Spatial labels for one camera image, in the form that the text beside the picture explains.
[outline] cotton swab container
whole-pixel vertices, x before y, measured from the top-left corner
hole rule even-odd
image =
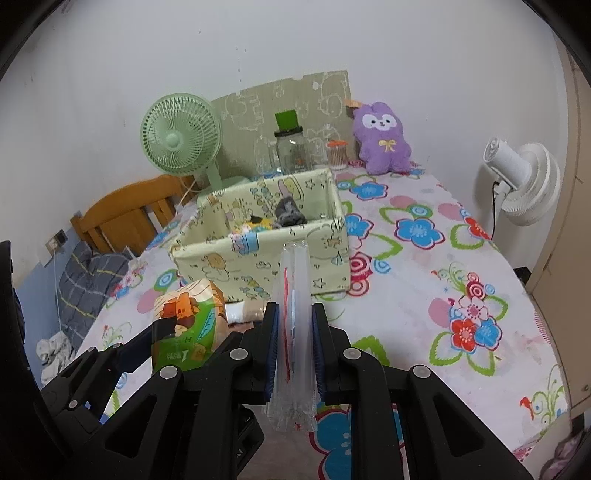
[[[331,140],[326,144],[326,155],[331,170],[343,170],[349,165],[347,144],[344,140]]]

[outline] white fan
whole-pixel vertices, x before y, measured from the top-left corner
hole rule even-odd
[[[536,223],[560,194],[560,170],[554,157],[539,143],[514,151],[493,138],[484,152],[485,165],[499,176],[493,189],[495,220],[501,210],[518,226]]]

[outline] green lid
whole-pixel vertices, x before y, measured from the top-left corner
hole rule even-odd
[[[275,120],[277,120],[277,126],[279,130],[291,130],[297,128],[300,124],[297,122],[297,113],[295,110],[286,110],[285,112],[279,112],[275,114]]]

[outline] fan grille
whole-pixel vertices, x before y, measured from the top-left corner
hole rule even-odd
[[[215,160],[222,140],[216,109],[207,100],[175,93],[149,109],[141,127],[144,153],[165,173],[185,176]]]
[[[502,209],[512,223],[527,226],[542,218],[556,201],[560,193],[560,170],[541,144],[524,145],[518,154],[531,165],[530,179],[507,195]]]

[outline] plastic bag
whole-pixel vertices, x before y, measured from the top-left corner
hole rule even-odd
[[[273,290],[279,305],[275,387],[267,417],[280,432],[315,432],[316,380],[310,257],[305,242],[285,244]]]

